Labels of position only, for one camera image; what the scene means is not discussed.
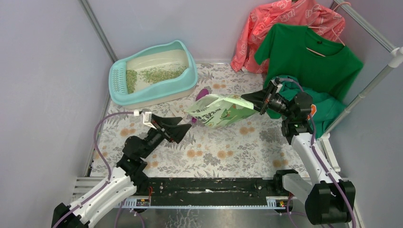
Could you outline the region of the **green cat litter bag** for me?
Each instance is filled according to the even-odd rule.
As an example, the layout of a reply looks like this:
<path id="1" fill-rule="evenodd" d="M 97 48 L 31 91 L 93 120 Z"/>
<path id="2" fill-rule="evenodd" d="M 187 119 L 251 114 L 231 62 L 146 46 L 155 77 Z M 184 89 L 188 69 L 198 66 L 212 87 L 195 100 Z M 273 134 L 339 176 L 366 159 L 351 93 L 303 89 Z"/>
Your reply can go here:
<path id="1" fill-rule="evenodd" d="M 228 126 L 257 113 L 254 104 L 240 95 L 216 94 L 203 96 L 185 112 L 211 128 Z"/>

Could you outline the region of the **purple litter scoop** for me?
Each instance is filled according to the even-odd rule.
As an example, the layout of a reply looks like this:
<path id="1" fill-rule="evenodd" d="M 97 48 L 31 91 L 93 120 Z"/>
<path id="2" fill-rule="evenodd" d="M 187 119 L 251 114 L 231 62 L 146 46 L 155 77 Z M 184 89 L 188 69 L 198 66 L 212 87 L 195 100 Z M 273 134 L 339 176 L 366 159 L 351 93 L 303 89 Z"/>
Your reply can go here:
<path id="1" fill-rule="evenodd" d="M 206 96 L 206 95 L 208 95 L 208 94 L 209 94 L 209 90 L 208 90 L 208 89 L 206 89 L 206 88 L 202 89 L 202 90 L 197 94 L 197 96 L 196 96 L 196 98 L 195 98 L 195 101 L 200 100 L 202 97 L 204 97 L 204 96 Z M 196 122 L 197 122 L 197 119 L 193 117 L 193 118 L 191 119 L 191 121 L 192 121 L 192 123 L 196 123 Z"/>

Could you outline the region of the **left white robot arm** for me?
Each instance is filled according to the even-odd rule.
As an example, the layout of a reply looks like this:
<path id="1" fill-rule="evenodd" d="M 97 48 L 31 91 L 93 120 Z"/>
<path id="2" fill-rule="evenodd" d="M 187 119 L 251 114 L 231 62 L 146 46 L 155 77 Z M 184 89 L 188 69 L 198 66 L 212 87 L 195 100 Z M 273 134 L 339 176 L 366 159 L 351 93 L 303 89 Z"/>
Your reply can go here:
<path id="1" fill-rule="evenodd" d="M 60 203 L 53 212 L 54 228 L 92 228 L 117 203 L 147 191 L 148 176 L 143 172 L 145 159 L 163 142 L 180 143 L 191 128 L 181 117 L 160 117 L 149 111 L 125 111 L 142 117 L 149 127 L 143 139 L 130 136 L 124 143 L 123 155 L 115 167 L 106 165 L 108 173 L 95 187 L 69 205 Z"/>

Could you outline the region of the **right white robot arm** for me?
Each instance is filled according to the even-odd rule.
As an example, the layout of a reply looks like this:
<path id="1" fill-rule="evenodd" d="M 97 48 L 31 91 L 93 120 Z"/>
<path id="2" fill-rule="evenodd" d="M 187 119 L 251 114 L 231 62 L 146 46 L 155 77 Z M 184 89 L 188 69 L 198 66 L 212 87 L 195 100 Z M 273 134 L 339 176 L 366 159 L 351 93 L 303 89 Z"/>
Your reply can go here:
<path id="1" fill-rule="evenodd" d="M 308 220 L 313 225 L 351 223 L 355 228 L 355 187 L 351 181 L 342 180 L 317 147 L 316 126 L 311 115 L 313 99 L 302 88 L 290 101 L 279 94 L 282 82 L 298 84 L 291 78 L 277 77 L 260 91 L 241 95 L 253 103 L 260 115 L 268 109 L 283 116 L 282 134 L 300 156 L 311 182 L 301 178 L 296 171 L 277 172 L 272 183 L 273 191 L 280 196 L 289 192 L 304 206 Z"/>

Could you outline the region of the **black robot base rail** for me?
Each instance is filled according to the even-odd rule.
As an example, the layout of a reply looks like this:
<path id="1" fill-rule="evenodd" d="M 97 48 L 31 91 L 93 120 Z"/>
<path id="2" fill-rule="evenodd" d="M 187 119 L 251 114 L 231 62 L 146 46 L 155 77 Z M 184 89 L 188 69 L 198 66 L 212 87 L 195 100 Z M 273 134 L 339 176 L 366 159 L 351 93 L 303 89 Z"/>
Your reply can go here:
<path id="1" fill-rule="evenodd" d="M 281 208 L 290 193 L 273 178 L 149 178 L 136 191 L 152 207 L 251 208 L 276 199 Z"/>

